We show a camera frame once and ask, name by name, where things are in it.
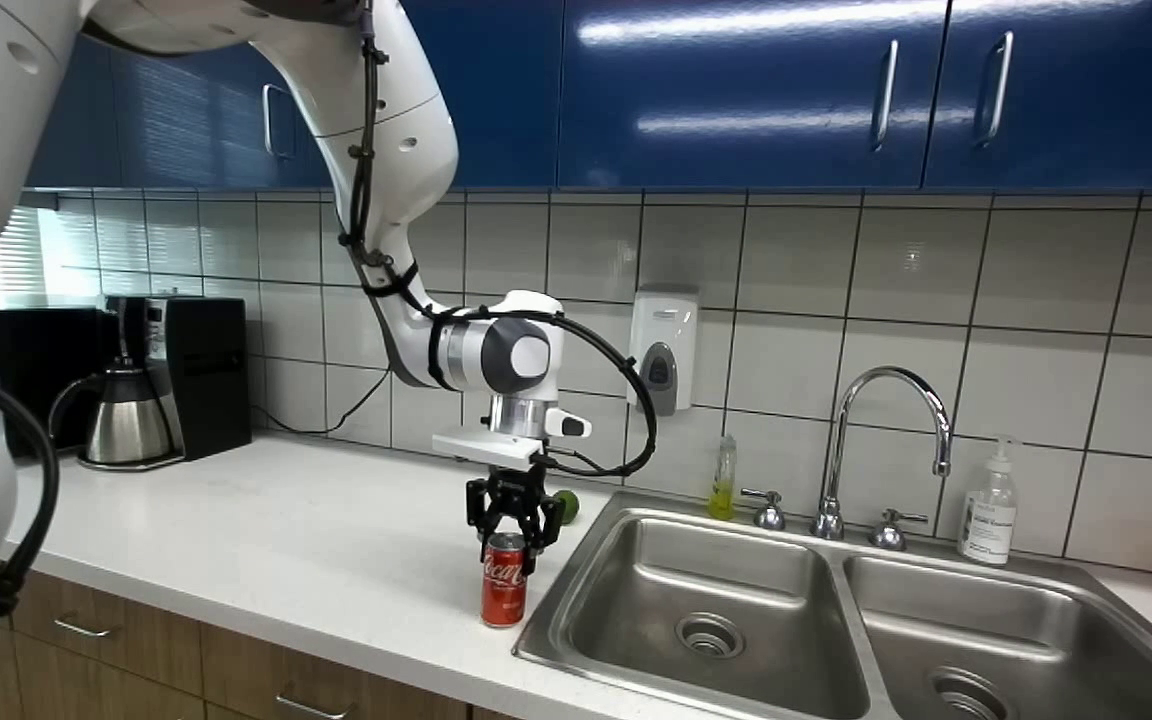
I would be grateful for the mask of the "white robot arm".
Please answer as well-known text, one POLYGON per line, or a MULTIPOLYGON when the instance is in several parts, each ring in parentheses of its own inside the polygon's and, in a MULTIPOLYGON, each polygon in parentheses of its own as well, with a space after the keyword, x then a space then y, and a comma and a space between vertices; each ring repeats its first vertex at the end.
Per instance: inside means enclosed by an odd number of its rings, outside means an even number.
MULTIPOLYGON (((431 65, 400 0, 0 0, 0 231, 26 191, 44 122, 86 25, 133 52, 213 52, 254 46, 289 83, 316 134, 335 188, 343 250, 383 324, 383 347, 407 385, 483 387, 502 402, 555 402, 561 344, 542 333, 524 352, 504 319, 443 310, 423 292, 407 225, 454 186, 460 147, 431 65)), ((44 501, 26 546, 0 570, 0 616, 26 589, 62 506, 62 459, 44 424, 0 387, 0 411, 44 452, 44 501)), ((15 478, 0 450, 0 540, 15 510, 15 478)))

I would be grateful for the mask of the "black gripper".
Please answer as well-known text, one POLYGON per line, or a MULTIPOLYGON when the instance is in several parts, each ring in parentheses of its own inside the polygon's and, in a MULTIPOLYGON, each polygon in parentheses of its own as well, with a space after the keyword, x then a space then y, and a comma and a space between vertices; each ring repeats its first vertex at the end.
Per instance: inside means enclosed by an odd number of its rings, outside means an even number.
POLYGON ((463 485, 470 528, 475 532, 475 559, 483 559, 490 540, 504 521, 524 535, 524 575, 535 571, 543 548, 561 535, 552 498, 543 494, 543 473, 490 468, 480 480, 463 485))

